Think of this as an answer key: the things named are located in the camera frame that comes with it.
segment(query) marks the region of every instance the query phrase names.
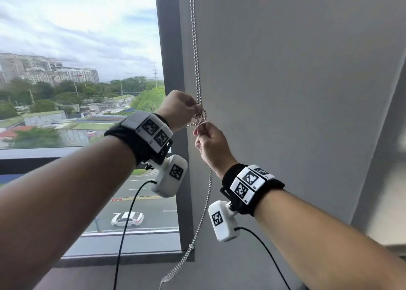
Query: car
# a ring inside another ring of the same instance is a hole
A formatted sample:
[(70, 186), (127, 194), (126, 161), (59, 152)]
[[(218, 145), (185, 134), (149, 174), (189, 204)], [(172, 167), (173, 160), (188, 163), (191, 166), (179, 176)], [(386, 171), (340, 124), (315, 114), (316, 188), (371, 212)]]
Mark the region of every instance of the car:
[(144, 220), (144, 214), (140, 212), (124, 212), (116, 214), (111, 220), (112, 226), (125, 226), (128, 218), (128, 226), (139, 226)]

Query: sky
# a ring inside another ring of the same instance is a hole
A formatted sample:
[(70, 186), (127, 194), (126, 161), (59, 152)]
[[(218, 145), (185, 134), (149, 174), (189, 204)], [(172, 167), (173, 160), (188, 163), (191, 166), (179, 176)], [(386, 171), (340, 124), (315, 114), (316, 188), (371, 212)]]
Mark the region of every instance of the sky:
[(155, 0), (0, 0), (0, 52), (96, 68), (108, 82), (163, 79)]

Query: red roof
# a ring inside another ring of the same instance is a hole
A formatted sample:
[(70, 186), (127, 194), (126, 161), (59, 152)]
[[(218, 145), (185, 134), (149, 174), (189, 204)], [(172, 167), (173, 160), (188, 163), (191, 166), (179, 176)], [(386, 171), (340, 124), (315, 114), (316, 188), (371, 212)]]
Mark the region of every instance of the red roof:
[(13, 138), (13, 137), (17, 136), (15, 131), (29, 131), (33, 127), (34, 126), (17, 126), (17, 127), (13, 127), (13, 128), (10, 128), (10, 129), (0, 133), (0, 138)]

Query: street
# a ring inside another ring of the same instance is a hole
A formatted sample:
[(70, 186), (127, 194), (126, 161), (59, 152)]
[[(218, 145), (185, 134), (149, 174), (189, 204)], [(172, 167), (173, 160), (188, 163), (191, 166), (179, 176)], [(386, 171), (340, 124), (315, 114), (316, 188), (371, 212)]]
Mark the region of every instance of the street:
[[(101, 232), (121, 231), (124, 227), (112, 226), (111, 220), (115, 214), (129, 211), (131, 201), (135, 196), (139, 187), (148, 180), (154, 180), (158, 173), (153, 171), (151, 174), (135, 175), (121, 186), (113, 197), (113, 201), (104, 207), (97, 217), (99, 230)], [(176, 199), (161, 198), (151, 191), (153, 184), (146, 184), (135, 200), (133, 211), (144, 214), (144, 221), (140, 226), (129, 227), (128, 230), (162, 230), (162, 229), (177, 229), (177, 209)], [(96, 223), (93, 221), (84, 233), (97, 233)]]

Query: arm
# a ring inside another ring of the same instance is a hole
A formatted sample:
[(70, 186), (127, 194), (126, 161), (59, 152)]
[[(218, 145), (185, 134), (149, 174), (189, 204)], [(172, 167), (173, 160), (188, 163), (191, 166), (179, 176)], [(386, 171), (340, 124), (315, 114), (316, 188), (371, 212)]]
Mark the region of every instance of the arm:
[[(211, 123), (195, 129), (196, 147), (222, 179), (237, 163)], [(270, 191), (255, 219), (311, 290), (404, 289), (406, 263), (369, 237), (284, 190)]]
[[(179, 91), (157, 113), (176, 131), (201, 111)], [(89, 226), (135, 168), (113, 136), (38, 168), (0, 191), (0, 285), (33, 287)]]

